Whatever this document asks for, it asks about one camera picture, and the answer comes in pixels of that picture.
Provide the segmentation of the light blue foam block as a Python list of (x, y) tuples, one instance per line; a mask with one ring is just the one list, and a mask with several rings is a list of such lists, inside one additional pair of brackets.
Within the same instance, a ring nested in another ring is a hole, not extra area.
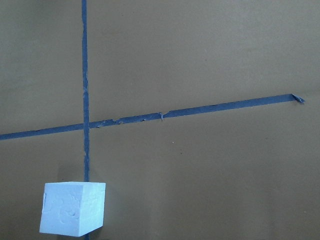
[(50, 182), (44, 185), (39, 232), (82, 237), (104, 224), (104, 182)]

